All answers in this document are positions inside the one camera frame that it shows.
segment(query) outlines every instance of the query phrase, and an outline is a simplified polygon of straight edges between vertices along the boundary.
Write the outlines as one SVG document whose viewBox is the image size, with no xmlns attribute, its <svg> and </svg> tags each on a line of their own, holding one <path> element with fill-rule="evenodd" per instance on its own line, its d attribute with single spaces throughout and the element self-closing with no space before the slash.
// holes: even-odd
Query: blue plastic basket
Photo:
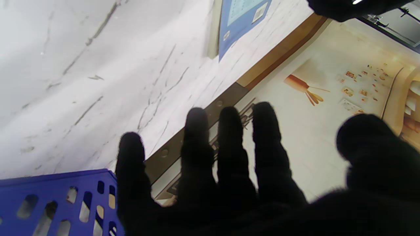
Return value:
<svg viewBox="0 0 420 236">
<path fill-rule="evenodd" d="M 0 235 L 124 235 L 116 183 L 107 169 L 2 180 Z"/>
</svg>

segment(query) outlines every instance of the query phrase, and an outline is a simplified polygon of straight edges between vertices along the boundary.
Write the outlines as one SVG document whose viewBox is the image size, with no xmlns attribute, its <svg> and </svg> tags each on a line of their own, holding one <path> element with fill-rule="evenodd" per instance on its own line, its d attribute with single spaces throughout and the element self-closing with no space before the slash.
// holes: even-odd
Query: finger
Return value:
<svg viewBox="0 0 420 236">
<path fill-rule="evenodd" d="M 124 228 L 133 227 L 138 218 L 153 219 L 160 206 L 150 195 L 151 185 L 144 169 L 144 147 L 136 133 L 121 137 L 115 174 L 117 176 L 117 214 Z"/>
<path fill-rule="evenodd" d="M 305 205 L 302 191 L 292 179 L 289 158 L 281 145 L 274 109 L 268 102 L 253 107 L 255 173 L 262 202 L 279 202 L 291 207 Z"/>
<path fill-rule="evenodd" d="M 243 126 L 234 107 L 224 108 L 218 127 L 218 178 L 225 207 L 241 214 L 255 207 L 257 194 L 249 179 L 248 155 L 242 146 Z"/>
<path fill-rule="evenodd" d="M 184 209 L 209 207 L 215 199 L 216 183 L 212 173 L 214 154 L 208 142 L 208 129 L 206 112 L 201 108 L 192 108 L 185 122 L 176 203 Z"/>
<path fill-rule="evenodd" d="M 115 169 L 117 178 L 137 179 L 138 172 L 144 169 L 143 162 L 144 147 L 140 136 L 133 132 L 124 134 L 120 140 Z"/>
<path fill-rule="evenodd" d="M 248 178 L 248 156 L 242 146 L 243 127 L 234 107 L 224 108 L 218 126 L 218 175 L 219 181 L 231 175 Z"/>
<path fill-rule="evenodd" d="M 209 145 L 207 114 L 201 108 L 192 108 L 185 122 L 181 164 L 191 171 L 211 169 L 213 156 L 213 149 Z"/>
<path fill-rule="evenodd" d="M 268 102 L 260 102 L 254 105 L 253 112 L 253 139 L 255 143 L 265 144 L 269 142 L 280 142 L 280 128 L 277 116 Z"/>
<path fill-rule="evenodd" d="M 337 132 L 336 145 L 339 153 L 349 160 L 352 153 L 359 150 L 360 145 L 365 145 L 363 141 L 366 137 L 395 138 L 395 134 L 388 127 L 388 125 L 379 117 L 371 114 L 359 114 L 349 118 L 340 127 Z"/>
<path fill-rule="evenodd" d="M 260 102 L 255 104 L 252 110 L 256 171 L 275 168 L 276 171 L 291 175 L 289 158 L 280 143 L 280 129 L 273 108 L 268 102 Z"/>
</svg>

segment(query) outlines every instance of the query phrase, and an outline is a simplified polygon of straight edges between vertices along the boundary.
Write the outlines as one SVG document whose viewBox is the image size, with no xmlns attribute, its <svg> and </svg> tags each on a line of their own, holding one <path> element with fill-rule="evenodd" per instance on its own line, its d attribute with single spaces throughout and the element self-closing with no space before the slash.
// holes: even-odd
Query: gloved hand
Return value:
<svg viewBox="0 0 420 236">
<path fill-rule="evenodd" d="M 343 22 L 367 14 L 380 15 L 413 0 L 307 0 L 317 15 Z"/>
<path fill-rule="evenodd" d="M 150 195 L 144 172 L 144 147 L 136 133 L 122 136 L 116 166 L 117 213 L 127 235 L 161 235 L 174 228 L 193 230 L 223 219 L 232 219 L 262 204 L 285 208 L 306 205 L 302 191 L 292 179 L 287 153 L 281 145 L 276 114 L 267 102 L 253 107 L 255 172 L 259 194 L 249 179 L 247 152 L 242 146 L 243 127 L 234 107 L 220 113 L 218 179 L 212 167 L 207 114 L 193 108 L 187 115 L 181 149 L 178 199 L 161 207 Z"/>
</svg>

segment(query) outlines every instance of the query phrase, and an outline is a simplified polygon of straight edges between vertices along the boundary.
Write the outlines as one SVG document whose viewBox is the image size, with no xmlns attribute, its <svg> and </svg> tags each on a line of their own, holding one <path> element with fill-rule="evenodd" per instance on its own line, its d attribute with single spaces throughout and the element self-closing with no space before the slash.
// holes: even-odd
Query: white marble floor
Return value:
<svg viewBox="0 0 420 236">
<path fill-rule="evenodd" d="M 219 63 L 211 0 L 5 1 L 0 178 L 113 169 L 126 131 L 150 156 L 311 13 L 273 0 Z"/>
</svg>

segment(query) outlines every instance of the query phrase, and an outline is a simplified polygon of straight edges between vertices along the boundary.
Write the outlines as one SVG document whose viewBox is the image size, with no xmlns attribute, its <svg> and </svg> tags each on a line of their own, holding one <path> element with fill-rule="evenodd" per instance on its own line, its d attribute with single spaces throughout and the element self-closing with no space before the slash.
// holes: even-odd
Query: basket hole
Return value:
<svg viewBox="0 0 420 236">
<path fill-rule="evenodd" d="M 34 194 L 27 195 L 17 212 L 18 218 L 24 220 L 24 219 L 27 219 L 29 216 L 31 216 L 32 211 L 35 209 L 35 206 L 37 205 L 37 202 L 38 202 L 38 197 L 36 195 Z"/>
<path fill-rule="evenodd" d="M 96 214 L 102 220 L 104 219 L 104 208 L 101 205 L 96 206 Z"/>
<path fill-rule="evenodd" d="M 58 227 L 57 236 L 68 236 L 70 233 L 70 221 L 62 220 L 60 226 Z"/>
<path fill-rule="evenodd" d="M 95 224 L 93 225 L 93 236 L 102 236 L 104 223 L 104 208 L 100 205 L 96 206 Z"/>
<path fill-rule="evenodd" d="M 83 201 L 80 207 L 79 213 L 79 220 L 81 222 L 88 222 L 89 221 L 89 213 L 90 213 L 90 204 L 92 203 L 92 193 L 85 192 L 83 196 Z"/>
<path fill-rule="evenodd" d="M 50 229 L 51 222 L 54 219 L 55 212 L 57 211 L 58 204 L 56 201 L 49 202 L 45 206 L 44 213 L 39 219 L 38 225 L 35 228 L 32 236 L 47 236 Z"/>
<path fill-rule="evenodd" d="M 108 230 L 109 230 L 108 236 L 116 236 L 117 235 L 117 224 L 115 224 L 115 222 L 113 222 L 113 221 L 110 221 Z"/>
<path fill-rule="evenodd" d="M 102 181 L 98 181 L 98 193 L 103 194 L 105 190 L 105 184 Z"/>
<path fill-rule="evenodd" d="M 77 187 L 71 186 L 68 189 L 66 200 L 69 203 L 74 204 L 76 202 L 76 197 L 77 197 Z"/>
<path fill-rule="evenodd" d="M 115 209 L 115 187 L 109 186 L 109 208 Z"/>
</svg>

